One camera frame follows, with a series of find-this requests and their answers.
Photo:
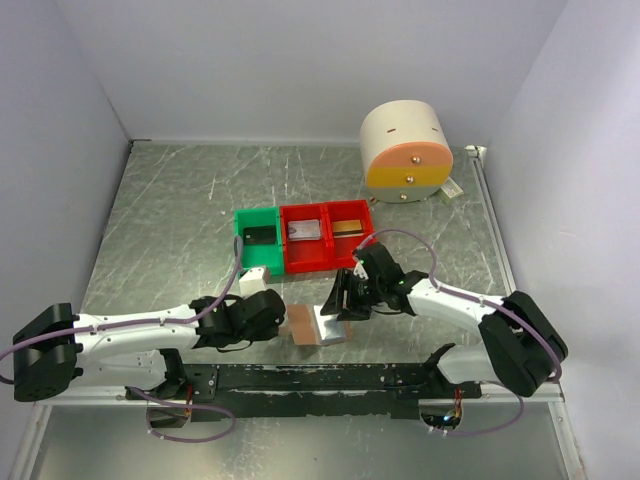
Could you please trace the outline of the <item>brown leather card holder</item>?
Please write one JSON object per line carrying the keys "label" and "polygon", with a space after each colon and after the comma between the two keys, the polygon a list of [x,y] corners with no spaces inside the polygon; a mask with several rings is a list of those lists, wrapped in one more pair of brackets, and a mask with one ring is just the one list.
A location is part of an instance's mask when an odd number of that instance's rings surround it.
{"label": "brown leather card holder", "polygon": [[322,315],[319,305],[290,304],[278,335],[291,337],[298,346],[328,346],[348,342],[353,333],[348,321],[337,314]]}

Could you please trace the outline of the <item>red plastic bin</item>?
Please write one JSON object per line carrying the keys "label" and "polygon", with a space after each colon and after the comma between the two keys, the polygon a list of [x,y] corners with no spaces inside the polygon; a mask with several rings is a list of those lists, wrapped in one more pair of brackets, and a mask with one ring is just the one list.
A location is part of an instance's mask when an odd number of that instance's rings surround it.
{"label": "red plastic bin", "polygon": [[331,239],[333,266],[351,268],[355,265],[353,251],[374,231],[369,203],[366,200],[328,202],[326,204]]}
{"label": "red plastic bin", "polygon": [[331,268],[327,226],[323,203],[280,207],[284,268],[287,274],[328,271]]}

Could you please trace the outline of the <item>green plastic bin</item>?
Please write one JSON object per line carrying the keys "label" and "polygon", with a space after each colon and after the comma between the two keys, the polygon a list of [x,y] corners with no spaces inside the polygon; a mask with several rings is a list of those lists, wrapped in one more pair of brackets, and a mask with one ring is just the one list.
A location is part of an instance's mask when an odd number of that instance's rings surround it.
{"label": "green plastic bin", "polygon": [[[251,226],[274,225],[277,243],[272,245],[248,246],[243,241],[243,229]],[[285,273],[280,212],[278,207],[252,208],[234,212],[234,232],[243,241],[242,267],[266,266],[272,276]]]}

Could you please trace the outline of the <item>white round drawer cabinet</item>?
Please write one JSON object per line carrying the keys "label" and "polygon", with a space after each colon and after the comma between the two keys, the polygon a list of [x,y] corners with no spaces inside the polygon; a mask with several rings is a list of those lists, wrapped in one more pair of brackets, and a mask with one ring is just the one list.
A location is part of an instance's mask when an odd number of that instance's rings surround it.
{"label": "white round drawer cabinet", "polygon": [[448,179],[453,154],[436,111],[419,100],[395,100],[374,108],[360,128],[364,180],[385,203],[422,201]]}

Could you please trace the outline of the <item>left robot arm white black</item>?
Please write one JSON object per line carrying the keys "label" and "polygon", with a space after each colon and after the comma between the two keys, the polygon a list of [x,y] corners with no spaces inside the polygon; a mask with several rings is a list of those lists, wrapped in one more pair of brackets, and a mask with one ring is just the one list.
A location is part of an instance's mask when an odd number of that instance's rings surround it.
{"label": "left robot arm white black", "polygon": [[30,403],[70,389],[133,386],[173,399],[187,385],[182,352],[268,341],[285,314],[272,289],[130,315],[75,314],[68,303],[54,304],[13,337],[13,397]]}

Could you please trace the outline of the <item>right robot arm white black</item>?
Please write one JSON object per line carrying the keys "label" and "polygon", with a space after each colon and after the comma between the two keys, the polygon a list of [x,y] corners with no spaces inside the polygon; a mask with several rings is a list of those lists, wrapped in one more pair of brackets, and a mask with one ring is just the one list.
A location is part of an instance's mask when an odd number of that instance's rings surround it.
{"label": "right robot arm white black", "polygon": [[398,389],[426,388],[443,398],[461,384],[496,382],[530,397],[560,375],[568,347],[530,295],[483,297],[438,283],[425,272],[404,272],[380,243],[354,254],[354,267],[338,271],[321,316],[364,321],[384,304],[393,314],[444,320],[480,340],[440,347],[422,364],[417,380],[399,380]]}

